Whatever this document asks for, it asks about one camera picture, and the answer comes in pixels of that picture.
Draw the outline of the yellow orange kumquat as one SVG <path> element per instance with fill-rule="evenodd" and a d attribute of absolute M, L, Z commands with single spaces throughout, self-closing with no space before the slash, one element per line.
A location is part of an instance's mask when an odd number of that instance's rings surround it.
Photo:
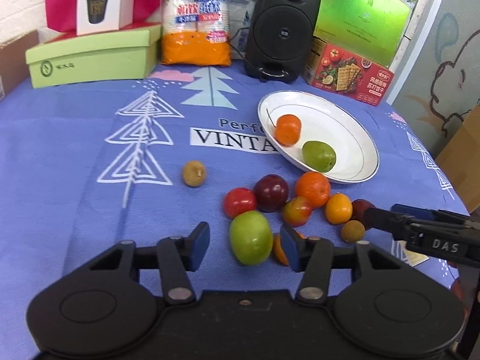
<path fill-rule="evenodd" d="M 325 217 L 331 224 L 345 224 L 352 217 L 352 201 L 343 193 L 333 194 L 325 205 Z"/>

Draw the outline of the large green apple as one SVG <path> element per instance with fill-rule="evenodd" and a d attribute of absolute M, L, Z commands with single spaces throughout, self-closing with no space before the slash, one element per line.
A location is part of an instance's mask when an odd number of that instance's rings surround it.
<path fill-rule="evenodd" d="M 234 257 L 242 265 L 262 264 L 270 256 L 273 245 L 269 221 L 258 211 L 239 214 L 229 226 L 229 243 Z"/>

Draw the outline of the dark red plum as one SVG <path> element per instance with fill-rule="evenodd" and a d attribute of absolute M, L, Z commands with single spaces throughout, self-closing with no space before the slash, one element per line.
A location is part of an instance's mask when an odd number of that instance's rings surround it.
<path fill-rule="evenodd" d="M 257 208 L 263 212 L 280 211 L 289 197 L 286 181 L 276 174 L 269 174 L 256 182 L 253 193 Z"/>

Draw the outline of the red tomato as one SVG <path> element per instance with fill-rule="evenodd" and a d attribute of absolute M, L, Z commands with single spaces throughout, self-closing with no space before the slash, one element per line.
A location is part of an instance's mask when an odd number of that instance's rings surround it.
<path fill-rule="evenodd" d="M 235 188 L 224 197 L 223 210 L 227 217 L 234 219 L 238 215 L 256 209 L 256 196 L 250 189 Z"/>

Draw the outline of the green pear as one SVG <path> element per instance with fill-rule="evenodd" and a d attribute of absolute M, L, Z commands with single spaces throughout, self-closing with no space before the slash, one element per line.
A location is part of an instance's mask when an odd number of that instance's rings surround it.
<path fill-rule="evenodd" d="M 329 172 L 336 164 L 334 149 L 322 141 L 306 141 L 302 155 L 304 162 L 317 172 Z"/>

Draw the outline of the orange mandarin with stem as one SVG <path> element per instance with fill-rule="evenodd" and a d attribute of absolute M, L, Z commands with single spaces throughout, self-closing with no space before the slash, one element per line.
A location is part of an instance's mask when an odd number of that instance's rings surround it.
<path fill-rule="evenodd" d="M 272 118 L 269 109 L 266 110 L 270 122 L 270 133 L 274 140 L 281 146 L 294 146 L 300 139 L 302 122 L 293 114 L 279 116 L 276 120 Z"/>

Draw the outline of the dark red apple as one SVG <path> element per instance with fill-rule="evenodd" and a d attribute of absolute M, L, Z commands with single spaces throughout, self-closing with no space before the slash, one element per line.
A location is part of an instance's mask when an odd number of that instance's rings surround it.
<path fill-rule="evenodd" d="M 356 220 L 364 225 L 366 231 L 371 227 L 365 219 L 365 212 L 369 208 L 375 208 L 375 205 L 365 199 L 356 199 L 352 202 L 352 217 L 351 220 Z"/>

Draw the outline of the brown longan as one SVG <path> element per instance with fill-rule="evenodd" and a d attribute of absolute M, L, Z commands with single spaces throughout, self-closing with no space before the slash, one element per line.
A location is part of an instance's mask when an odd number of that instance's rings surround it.
<path fill-rule="evenodd" d="M 346 243 L 356 243 L 365 236 L 365 226 L 358 220 L 350 220 L 341 229 L 340 236 Z"/>

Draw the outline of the red yellow nectarine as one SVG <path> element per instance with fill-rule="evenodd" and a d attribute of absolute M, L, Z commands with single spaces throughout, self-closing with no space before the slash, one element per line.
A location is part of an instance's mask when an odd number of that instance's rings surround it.
<path fill-rule="evenodd" d="M 312 203 L 306 197 L 294 197 L 282 210 L 283 221 L 296 228 L 308 222 L 313 211 Z"/>

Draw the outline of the brown cardboard box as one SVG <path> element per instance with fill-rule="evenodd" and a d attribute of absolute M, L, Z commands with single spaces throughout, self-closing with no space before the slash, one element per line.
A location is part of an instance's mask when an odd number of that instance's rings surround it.
<path fill-rule="evenodd" d="M 25 53 L 39 42 L 38 31 L 23 33 L 1 43 L 0 87 L 1 99 L 29 78 Z"/>
<path fill-rule="evenodd" d="M 436 158 L 469 213 L 479 209 L 479 123 L 475 106 Z"/>

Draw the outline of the large orange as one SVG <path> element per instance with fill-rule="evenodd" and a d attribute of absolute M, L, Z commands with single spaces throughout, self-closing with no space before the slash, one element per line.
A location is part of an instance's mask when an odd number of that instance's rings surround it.
<path fill-rule="evenodd" d="M 319 172 L 305 172 L 295 183 L 295 196 L 306 197 L 314 209 L 323 207 L 330 193 L 329 180 Z"/>

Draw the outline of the white round plate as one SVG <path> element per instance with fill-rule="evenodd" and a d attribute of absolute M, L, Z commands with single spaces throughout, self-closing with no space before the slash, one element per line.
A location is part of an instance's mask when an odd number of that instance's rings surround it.
<path fill-rule="evenodd" d="M 333 148 L 336 164 L 325 174 L 331 182 L 363 183 L 371 180 L 379 169 L 379 152 L 367 129 L 354 116 L 323 97 L 296 90 L 273 92 L 259 101 L 257 115 L 270 143 L 304 172 L 314 170 L 302 154 L 307 141 L 322 141 Z M 292 146 L 282 145 L 274 136 L 277 121 L 283 115 L 296 116 L 302 124 L 299 139 Z"/>

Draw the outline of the red cracker box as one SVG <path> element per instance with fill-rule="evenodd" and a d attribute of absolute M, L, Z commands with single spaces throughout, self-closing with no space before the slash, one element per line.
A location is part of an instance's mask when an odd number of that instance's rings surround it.
<path fill-rule="evenodd" d="M 340 46 L 312 39 L 304 80 L 312 87 L 378 106 L 394 73 Z"/>

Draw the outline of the large green gift box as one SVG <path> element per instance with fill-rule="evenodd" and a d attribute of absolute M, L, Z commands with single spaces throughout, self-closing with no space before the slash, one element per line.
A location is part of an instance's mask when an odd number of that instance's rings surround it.
<path fill-rule="evenodd" d="M 402 0 L 320 0 L 314 36 L 388 67 L 409 16 Z"/>

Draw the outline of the brown cardboard box left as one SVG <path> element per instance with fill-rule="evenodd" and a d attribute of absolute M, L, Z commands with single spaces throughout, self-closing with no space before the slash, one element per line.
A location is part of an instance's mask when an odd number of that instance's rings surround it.
<path fill-rule="evenodd" d="M 25 53 L 39 42 L 38 31 L 23 33 L 1 43 L 0 87 L 1 99 L 29 78 Z"/>

